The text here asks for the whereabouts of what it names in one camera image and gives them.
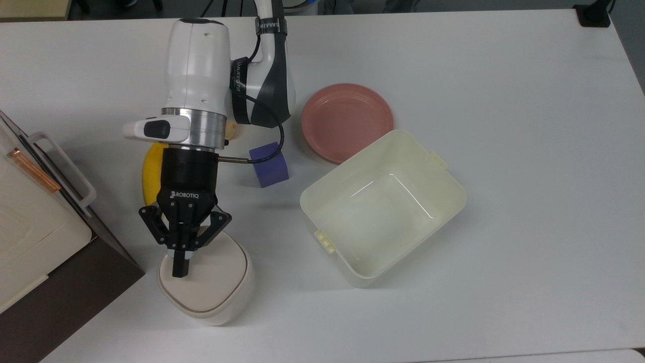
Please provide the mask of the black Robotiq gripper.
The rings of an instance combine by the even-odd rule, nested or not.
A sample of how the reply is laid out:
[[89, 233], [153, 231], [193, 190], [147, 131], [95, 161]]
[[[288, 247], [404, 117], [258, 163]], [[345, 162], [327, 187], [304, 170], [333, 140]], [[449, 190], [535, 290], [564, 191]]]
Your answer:
[[[158, 205], [139, 209], [139, 216], [159, 245], [170, 250], [171, 276], [184, 278], [197, 250], [208, 246], [232, 221], [216, 205], [217, 156], [210, 151], [168, 147], [163, 151]], [[209, 216], [210, 224], [200, 226]]]

